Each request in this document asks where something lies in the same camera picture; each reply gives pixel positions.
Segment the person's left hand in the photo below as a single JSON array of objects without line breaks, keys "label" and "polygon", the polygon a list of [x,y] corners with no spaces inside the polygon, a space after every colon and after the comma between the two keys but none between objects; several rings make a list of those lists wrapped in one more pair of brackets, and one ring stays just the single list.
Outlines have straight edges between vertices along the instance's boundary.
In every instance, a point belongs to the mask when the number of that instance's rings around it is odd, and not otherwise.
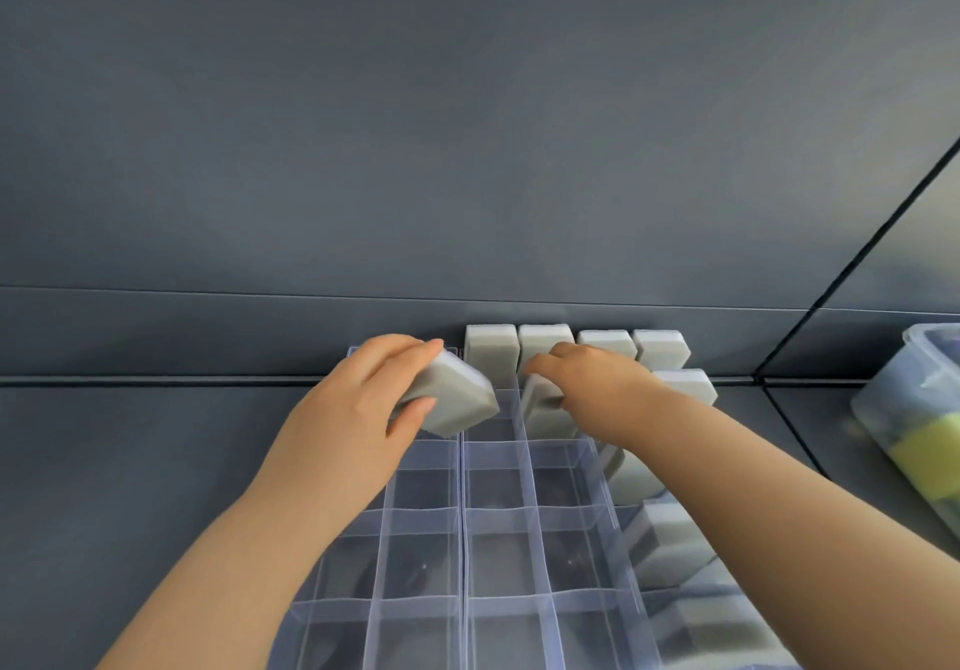
[{"label": "person's left hand", "polygon": [[444,350],[440,339],[374,337],[292,409],[247,494],[274,511],[318,507],[342,528],[386,486],[414,438],[388,438],[396,404]]}]

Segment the person's right forearm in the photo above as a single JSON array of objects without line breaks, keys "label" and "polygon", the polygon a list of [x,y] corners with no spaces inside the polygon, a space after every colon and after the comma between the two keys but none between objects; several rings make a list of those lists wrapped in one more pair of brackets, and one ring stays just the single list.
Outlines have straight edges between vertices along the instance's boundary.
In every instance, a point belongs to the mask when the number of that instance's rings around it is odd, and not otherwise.
[{"label": "person's right forearm", "polygon": [[641,401],[630,448],[804,670],[960,670],[960,562],[717,409]]}]

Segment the person's right hand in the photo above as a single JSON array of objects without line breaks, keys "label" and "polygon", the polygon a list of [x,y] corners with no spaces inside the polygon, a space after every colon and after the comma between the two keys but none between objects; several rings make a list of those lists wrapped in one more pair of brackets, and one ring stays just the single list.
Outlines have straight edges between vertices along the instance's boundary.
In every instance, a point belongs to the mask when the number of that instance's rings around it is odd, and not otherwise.
[{"label": "person's right hand", "polygon": [[581,432],[619,447],[634,444],[639,429],[673,392],[635,360],[588,345],[560,342],[527,363],[569,365],[561,406]]}]

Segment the person's left forearm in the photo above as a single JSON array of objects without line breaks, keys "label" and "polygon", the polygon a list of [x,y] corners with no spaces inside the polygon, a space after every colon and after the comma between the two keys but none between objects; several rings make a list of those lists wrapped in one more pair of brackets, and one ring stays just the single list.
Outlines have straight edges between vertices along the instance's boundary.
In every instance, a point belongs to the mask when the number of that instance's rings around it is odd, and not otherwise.
[{"label": "person's left forearm", "polygon": [[385,483],[359,469],[263,467],[151,592],[95,670],[266,670],[308,572]]}]

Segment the clear plastic storage bin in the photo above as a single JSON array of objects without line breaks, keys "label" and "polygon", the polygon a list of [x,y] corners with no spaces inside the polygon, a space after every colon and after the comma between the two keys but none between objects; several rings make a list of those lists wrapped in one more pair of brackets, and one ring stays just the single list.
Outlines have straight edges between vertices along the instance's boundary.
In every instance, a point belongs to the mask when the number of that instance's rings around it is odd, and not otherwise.
[{"label": "clear plastic storage bin", "polygon": [[[906,433],[960,411],[960,323],[905,330],[901,349],[851,399],[850,407],[887,457]],[[923,499],[960,539],[960,503]]]}]

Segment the yellow sponge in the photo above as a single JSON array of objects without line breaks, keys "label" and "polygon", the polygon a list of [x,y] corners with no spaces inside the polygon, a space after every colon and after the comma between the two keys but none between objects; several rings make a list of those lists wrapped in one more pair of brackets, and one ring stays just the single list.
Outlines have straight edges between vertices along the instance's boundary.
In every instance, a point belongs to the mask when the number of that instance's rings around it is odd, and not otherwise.
[{"label": "yellow sponge", "polygon": [[928,502],[960,503],[960,411],[906,433],[887,454]]}]

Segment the clear plastic divider box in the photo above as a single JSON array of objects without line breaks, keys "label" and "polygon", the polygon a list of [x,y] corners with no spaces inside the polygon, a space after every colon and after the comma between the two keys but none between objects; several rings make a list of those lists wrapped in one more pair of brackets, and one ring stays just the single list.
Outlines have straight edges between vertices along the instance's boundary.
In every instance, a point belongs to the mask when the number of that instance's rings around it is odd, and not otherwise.
[{"label": "clear plastic divider box", "polygon": [[664,670],[594,442],[497,399],[461,438],[463,670]]},{"label": "clear plastic divider box", "polygon": [[419,432],[310,570],[267,670],[463,670],[462,444]]},{"label": "clear plastic divider box", "polygon": [[662,670],[802,670],[678,502],[645,501],[622,530]]}]

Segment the row of grey sponges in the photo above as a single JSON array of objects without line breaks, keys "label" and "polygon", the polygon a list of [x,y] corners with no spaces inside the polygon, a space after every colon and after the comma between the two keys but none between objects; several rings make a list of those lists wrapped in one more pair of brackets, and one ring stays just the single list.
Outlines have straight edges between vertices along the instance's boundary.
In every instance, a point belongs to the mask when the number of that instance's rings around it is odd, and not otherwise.
[{"label": "row of grey sponges", "polygon": [[[465,363],[482,372],[495,388],[518,393],[521,406],[524,365],[535,354],[546,353],[557,343],[572,341],[633,358],[667,385],[704,404],[711,406],[717,399],[706,373],[687,367],[690,348],[679,331],[586,330],[573,336],[566,324],[469,325],[462,352]],[[612,506],[636,510],[645,501],[668,500],[663,483],[634,454],[601,441],[594,441],[593,447]],[[628,552],[622,530],[625,523],[620,528],[622,538],[615,542]]]}]

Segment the grey sponge block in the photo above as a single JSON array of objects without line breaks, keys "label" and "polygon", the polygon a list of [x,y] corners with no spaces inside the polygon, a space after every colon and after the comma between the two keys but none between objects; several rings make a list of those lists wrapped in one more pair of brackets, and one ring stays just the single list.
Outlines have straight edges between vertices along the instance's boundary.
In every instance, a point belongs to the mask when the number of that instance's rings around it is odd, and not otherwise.
[{"label": "grey sponge block", "polygon": [[577,437],[577,425],[562,407],[563,399],[523,398],[521,395],[520,408],[528,440],[570,440]]},{"label": "grey sponge block", "polygon": [[421,397],[431,397],[436,403],[420,428],[439,438],[454,437],[500,411],[492,382],[448,350],[416,375],[390,418],[396,418],[409,402]]}]

